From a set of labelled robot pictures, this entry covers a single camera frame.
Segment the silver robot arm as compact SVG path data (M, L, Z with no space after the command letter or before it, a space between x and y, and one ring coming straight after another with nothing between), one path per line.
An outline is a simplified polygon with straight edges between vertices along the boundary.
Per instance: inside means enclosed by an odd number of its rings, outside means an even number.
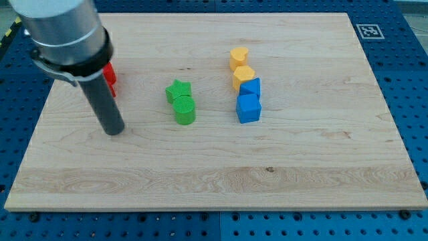
M35 49L34 64L57 80L77 83L102 77L113 46L92 0L10 0Z

